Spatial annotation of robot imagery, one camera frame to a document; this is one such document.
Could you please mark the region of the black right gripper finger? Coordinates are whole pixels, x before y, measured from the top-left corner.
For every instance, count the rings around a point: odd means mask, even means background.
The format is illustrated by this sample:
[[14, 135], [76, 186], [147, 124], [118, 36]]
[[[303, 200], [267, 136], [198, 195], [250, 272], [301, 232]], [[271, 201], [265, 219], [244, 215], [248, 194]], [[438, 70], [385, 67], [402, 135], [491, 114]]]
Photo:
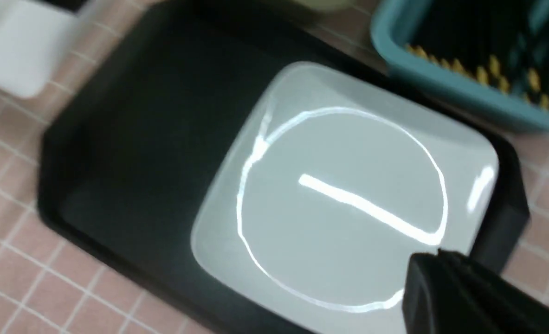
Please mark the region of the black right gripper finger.
[[455, 251], [409, 258], [402, 315], [408, 334], [549, 334], [549, 308]]

